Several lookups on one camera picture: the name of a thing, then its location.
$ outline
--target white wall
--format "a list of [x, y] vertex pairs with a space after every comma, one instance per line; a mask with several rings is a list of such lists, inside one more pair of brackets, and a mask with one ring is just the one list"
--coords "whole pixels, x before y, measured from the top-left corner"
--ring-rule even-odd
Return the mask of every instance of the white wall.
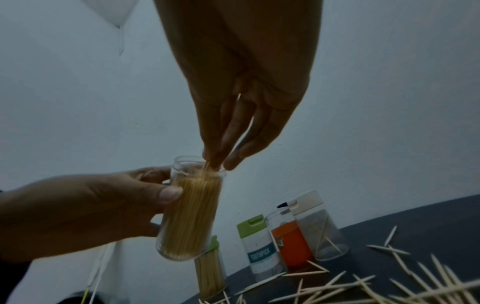
[[[480, 192], [480, 4], [337, 0], [323, 16], [305, 99], [227, 178], [214, 233], [228, 274], [247, 265], [235, 224], [313, 188], [339, 226]], [[200, 154], [151, 0], [126, 25], [121, 57], [117, 31], [75, 0], [1, 2], [0, 38], [3, 189]], [[94, 254], [34, 263], [11, 303], [81, 289]], [[160, 258], [146, 238], [118, 246], [102, 284], [135, 304], [196, 288], [193, 263]]]

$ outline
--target table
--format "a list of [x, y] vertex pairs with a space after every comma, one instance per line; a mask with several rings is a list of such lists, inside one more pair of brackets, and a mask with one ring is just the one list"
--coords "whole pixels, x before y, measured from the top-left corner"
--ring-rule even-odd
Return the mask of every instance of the table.
[[[330, 274], [304, 276], [304, 287], [325, 284], [346, 270], [347, 273], [337, 283], [355, 281], [352, 274], [360, 277], [375, 274], [371, 288], [384, 296], [403, 296], [389, 278], [394, 278], [413, 292], [423, 291], [403, 272], [393, 255], [365, 247], [366, 244], [383, 245], [395, 225], [398, 229], [391, 241], [392, 246], [412, 254], [411, 257], [402, 255], [402, 260], [411, 271], [432, 287], [432, 282], [417, 264], [418, 261], [423, 263], [440, 278], [431, 253], [434, 253], [440, 262], [448, 265], [463, 281], [480, 277], [480, 195], [475, 195], [390, 214], [341, 229], [350, 246], [349, 252], [337, 259], [320, 263]], [[300, 279], [301, 277], [280, 277], [246, 292], [243, 298], [247, 304], [265, 304], [273, 298], [295, 293]], [[230, 275], [227, 283], [227, 294], [232, 296], [255, 283], [255, 280], [250, 267], [246, 267]], [[472, 293], [476, 298], [480, 298], [480, 292], [473, 290]], [[324, 302], [359, 298], [367, 296], [359, 288], [352, 288]], [[233, 296], [230, 302], [235, 303], [236, 299], [237, 297]], [[197, 295], [183, 302], [197, 303]], [[293, 300], [280, 303], [293, 303]]]

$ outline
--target transparent jar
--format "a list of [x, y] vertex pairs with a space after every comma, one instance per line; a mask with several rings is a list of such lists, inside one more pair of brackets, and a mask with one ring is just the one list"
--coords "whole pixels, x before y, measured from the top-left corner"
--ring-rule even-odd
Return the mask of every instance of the transparent jar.
[[316, 190], [291, 200], [287, 205], [316, 260], [329, 260], [347, 253], [347, 242]]
[[156, 249], [167, 259], [194, 259], [210, 244], [225, 170], [204, 169], [201, 157], [179, 156], [171, 168], [172, 186], [183, 194], [163, 212]]
[[314, 257], [290, 209], [277, 209], [266, 217], [266, 222], [288, 269], [297, 271], [308, 267], [307, 261]]
[[236, 226], [257, 282], [284, 270], [280, 257], [263, 215], [257, 215]]
[[209, 299], [227, 287], [224, 261], [216, 235], [211, 237], [206, 252], [195, 259], [195, 270], [201, 300]]

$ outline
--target hand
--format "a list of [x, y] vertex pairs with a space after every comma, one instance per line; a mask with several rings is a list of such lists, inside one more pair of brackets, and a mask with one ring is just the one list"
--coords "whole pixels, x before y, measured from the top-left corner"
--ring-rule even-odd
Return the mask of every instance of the hand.
[[170, 167], [45, 179], [0, 193], [0, 259], [10, 262], [84, 250], [136, 236], [182, 189], [161, 185]]
[[224, 161], [225, 169], [232, 170], [266, 148], [302, 100], [317, 48], [322, 2], [155, 3], [195, 103], [204, 157], [213, 167]]

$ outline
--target container lid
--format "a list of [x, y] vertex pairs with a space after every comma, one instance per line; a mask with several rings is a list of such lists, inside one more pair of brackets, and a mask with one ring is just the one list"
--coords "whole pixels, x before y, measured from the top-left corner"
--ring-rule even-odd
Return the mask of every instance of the container lid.
[[297, 215], [323, 203], [324, 201], [322, 201], [320, 198], [319, 193], [316, 190], [312, 190], [287, 202], [287, 205], [289, 206], [293, 215]]
[[236, 226], [240, 238], [252, 235], [267, 227], [267, 222], [262, 214], [252, 217]]
[[214, 249], [217, 249], [218, 247], [220, 247], [220, 242], [217, 240], [216, 235], [212, 235], [210, 239], [210, 246], [208, 246], [205, 252], [212, 251]]

